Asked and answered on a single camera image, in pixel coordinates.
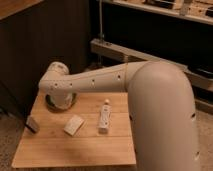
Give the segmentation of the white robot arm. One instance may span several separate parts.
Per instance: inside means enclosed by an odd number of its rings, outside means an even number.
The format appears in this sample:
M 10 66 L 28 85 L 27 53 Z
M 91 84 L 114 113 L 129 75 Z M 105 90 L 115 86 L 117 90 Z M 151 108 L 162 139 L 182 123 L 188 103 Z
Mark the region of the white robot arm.
M 201 171 L 194 94 L 179 67 L 130 62 L 71 75 L 53 62 L 38 87 L 62 109 L 74 93 L 127 93 L 138 171 Z

